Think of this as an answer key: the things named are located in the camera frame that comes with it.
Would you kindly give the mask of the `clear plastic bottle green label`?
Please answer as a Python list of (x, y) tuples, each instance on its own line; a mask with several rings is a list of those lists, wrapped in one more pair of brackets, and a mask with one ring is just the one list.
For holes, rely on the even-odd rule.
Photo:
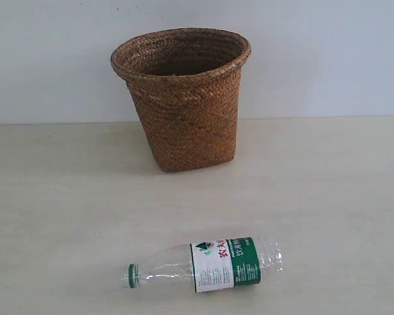
[(269, 272), (283, 270), (280, 246), (267, 238), (243, 237), (186, 243), (162, 249), (127, 265), (129, 289), (143, 285), (189, 285), (195, 293), (260, 284)]

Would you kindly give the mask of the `brown woven wicker basket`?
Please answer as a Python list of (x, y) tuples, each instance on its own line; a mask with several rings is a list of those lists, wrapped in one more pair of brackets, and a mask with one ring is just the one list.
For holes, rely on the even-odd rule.
[(112, 69), (131, 94), (161, 170), (234, 159), (241, 72), (251, 51), (240, 34), (212, 28), (146, 33), (113, 51)]

